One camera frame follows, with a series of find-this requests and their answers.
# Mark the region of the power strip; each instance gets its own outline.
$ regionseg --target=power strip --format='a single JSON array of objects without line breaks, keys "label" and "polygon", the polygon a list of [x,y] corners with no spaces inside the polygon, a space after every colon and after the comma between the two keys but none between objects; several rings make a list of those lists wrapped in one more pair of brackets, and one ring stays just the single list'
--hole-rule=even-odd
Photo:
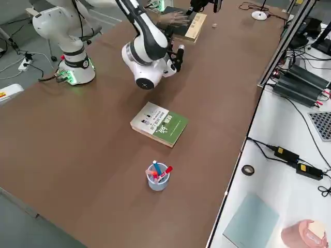
[{"label": "power strip", "polygon": [[32,60],[27,60],[26,58],[23,59],[19,66],[19,71],[26,71],[28,70],[29,66],[25,66],[24,64],[30,65],[32,63]]}]

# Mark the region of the gray floor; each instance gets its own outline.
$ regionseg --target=gray floor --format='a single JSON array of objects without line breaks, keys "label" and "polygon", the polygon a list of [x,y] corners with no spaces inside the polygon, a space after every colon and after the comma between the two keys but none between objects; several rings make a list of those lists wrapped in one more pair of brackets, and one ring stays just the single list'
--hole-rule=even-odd
[{"label": "gray floor", "polygon": [[42,217],[33,218],[0,194],[0,247],[86,248]]}]

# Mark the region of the book cover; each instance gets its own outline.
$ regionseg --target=book cover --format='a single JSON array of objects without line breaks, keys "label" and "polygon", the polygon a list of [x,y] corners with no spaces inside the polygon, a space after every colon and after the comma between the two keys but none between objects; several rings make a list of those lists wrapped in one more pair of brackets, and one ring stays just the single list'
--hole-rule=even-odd
[{"label": "book cover", "polygon": [[[167,14],[167,13],[176,12],[176,11],[181,11],[183,13],[186,13],[185,9],[168,6],[167,8],[165,8],[165,10],[162,14]],[[173,31],[174,37],[196,42],[196,40],[200,34],[202,24],[205,21],[206,17],[207,17],[206,14],[193,12],[189,16],[190,22],[187,26],[170,25],[170,27]]]},{"label": "book cover", "polygon": [[187,123],[187,118],[148,102],[130,124],[134,130],[173,147]]}]

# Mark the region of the power adapter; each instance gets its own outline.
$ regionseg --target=power adapter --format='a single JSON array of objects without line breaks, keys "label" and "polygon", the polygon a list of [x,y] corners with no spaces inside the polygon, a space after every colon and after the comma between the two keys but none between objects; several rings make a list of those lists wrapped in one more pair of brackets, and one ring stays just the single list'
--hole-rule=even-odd
[{"label": "power adapter", "polygon": [[323,179],[323,172],[321,169],[317,169],[306,164],[298,163],[296,172],[302,176],[309,177],[317,181]]},{"label": "power adapter", "polygon": [[287,161],[287,164],[296,169],[296,172],[302,176],[309,177],[315,180],[323,179],[323,172],[321,169],[312,166],[298,163],[300,156],[280,146],[267,145],[269,149],[274,151],[274,155],[280,159]]},{"label": "power adapter", "polygon": [[269,149],[271,149],[272,151],[274,151],[274,155],[280,159],[283,159],[289,163],[297,163],[299,160],[299,155],[295,154],[289,150],[286,150],[283,147],[280,146],[271,146],[271,145],[267,145],[267,147]]}]

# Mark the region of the roll of tape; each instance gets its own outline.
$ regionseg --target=roll of tape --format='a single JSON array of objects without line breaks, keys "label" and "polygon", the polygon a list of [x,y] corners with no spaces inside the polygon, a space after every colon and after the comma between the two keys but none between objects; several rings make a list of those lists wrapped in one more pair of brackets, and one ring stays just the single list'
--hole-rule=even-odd
[{"label": "roll of tape", "polygon": [[251,165],[244,165],[243,168],[242,168],[242,172],[246,175],[246,176],[251,176],[254,174],[255,170],[253,168],[253,166]]}]

